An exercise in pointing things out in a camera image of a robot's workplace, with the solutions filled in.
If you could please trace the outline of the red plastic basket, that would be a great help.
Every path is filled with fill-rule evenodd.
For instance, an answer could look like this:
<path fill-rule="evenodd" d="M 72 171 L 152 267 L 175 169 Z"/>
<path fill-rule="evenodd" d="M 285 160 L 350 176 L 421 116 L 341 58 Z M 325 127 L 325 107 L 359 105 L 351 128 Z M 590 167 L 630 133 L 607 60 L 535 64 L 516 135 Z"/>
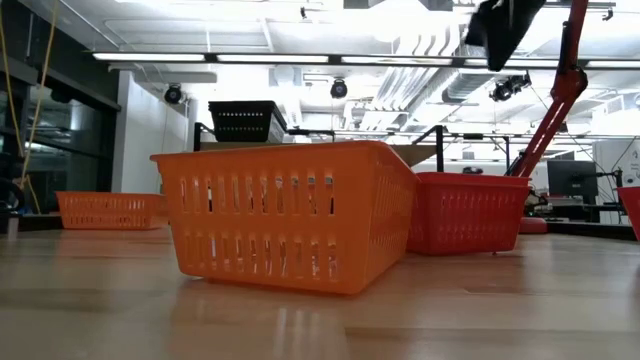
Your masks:
<path fill-rule="evenodd" d="M 409 252 L 443 256 L 515 248 L 529 195 L 526 178 L 446 172 L 417 177 Z"/>
<path fill-rule="evenodd" d="M 628 215 L 636 240 L 640 242 L 640 186 L 621 187 L 617 189 L 617 192 Z"/>

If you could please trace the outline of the orange plastic basket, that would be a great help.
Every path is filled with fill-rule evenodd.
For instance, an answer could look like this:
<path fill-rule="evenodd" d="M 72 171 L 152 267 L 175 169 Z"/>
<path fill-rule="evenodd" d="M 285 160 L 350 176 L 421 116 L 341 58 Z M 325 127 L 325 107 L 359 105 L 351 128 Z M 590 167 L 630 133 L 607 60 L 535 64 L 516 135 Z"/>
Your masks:
<path fill-rule="evenodd" d="M 59 191 L 56 197 L 69 230 L 153 230 L 168 224 L 164 195 Z"/>
<path fill-rule="evenodd" d="M 406 250 L 416 175 L 378 141 L 158 154 L 186 275 L 356 294 Z"/>

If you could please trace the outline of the red desk lamp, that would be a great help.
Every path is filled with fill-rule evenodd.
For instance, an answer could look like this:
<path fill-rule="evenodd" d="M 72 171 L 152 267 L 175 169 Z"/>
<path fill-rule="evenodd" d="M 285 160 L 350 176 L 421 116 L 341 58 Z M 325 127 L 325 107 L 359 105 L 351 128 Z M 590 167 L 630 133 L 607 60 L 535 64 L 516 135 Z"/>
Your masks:
<path fill-rule="evenodd" d="M 552 138 L 588 85 L 586 73 L 578 66 L 579 42 L 587 6 L 588 0 L 572 0 L 569 17 L 563 23 L 559 63 L 550 91 L 553 102 L 526 149 L 508 169 L 509 176 L 525 180 L 530 178 Z"/>

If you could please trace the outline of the black computer monitor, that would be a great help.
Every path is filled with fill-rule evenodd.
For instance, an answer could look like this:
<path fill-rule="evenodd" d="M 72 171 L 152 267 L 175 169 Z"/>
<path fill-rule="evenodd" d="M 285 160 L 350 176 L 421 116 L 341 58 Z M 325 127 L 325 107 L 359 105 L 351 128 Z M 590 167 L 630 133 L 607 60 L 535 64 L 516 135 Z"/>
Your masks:
<path fill-rule="evenodd" d="M 549 194 L 552 196 L 594 198 L 598 195 L 594 162 L 549 160 L 547 173 Z"/>

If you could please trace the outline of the white cabinet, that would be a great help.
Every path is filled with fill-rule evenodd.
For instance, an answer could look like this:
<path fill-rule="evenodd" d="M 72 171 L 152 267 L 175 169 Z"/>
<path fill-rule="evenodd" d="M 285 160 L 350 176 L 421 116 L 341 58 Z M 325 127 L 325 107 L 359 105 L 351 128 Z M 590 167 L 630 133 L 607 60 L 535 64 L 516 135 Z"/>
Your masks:
<path fill-rule="evenodd" d="M 596 141 L 592 146 L 592 155 L 598 172 L 621 171 L 623 187 L 640 187 L 640 138 Z M 598 205 L 619 200 L 615 177 L 600 177 L 597 184 Z"/>

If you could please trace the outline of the long ceiling light bar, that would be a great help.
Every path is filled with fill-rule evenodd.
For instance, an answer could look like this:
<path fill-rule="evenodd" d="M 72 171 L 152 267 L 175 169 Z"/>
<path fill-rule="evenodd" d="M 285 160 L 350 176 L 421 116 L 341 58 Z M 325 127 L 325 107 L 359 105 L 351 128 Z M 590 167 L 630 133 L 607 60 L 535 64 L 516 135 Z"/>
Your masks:
<path fill-rule="evenodd" d="M 225 64 L 225 65 L 326 65 L 365 67 L 432 67 L 489 69 L 488 61 L 478 57 L 337 55 L 280 53 L 152 53 L 93 52 L 98 61 L 107 63 L 151 64 Z M 507 60 L 502 70 L 555 70 L 559 61 L 553 58 L 516 57 Z M 640 70 L 640 59 L 588 59 L 577 61 L 585 70 Z"/>

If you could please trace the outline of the silver ventilation duct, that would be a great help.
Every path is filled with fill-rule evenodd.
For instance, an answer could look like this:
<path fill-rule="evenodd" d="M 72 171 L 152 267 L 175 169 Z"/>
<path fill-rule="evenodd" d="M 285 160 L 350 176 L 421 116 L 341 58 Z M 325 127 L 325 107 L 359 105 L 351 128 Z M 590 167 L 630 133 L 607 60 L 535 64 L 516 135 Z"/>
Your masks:
<path fill-rule="evenodd" d="M 480 69 L 455 69 L 451 82 L 442 91 L 442 100 L 445 103 L 459 104 L 466 101 L 476 90 L 485 87 L 488 82 L 494 79 L 495 75 L 486 70 L 484 48 L 461 44 L 454 54 L 460 57 L 481 58 Z"/>

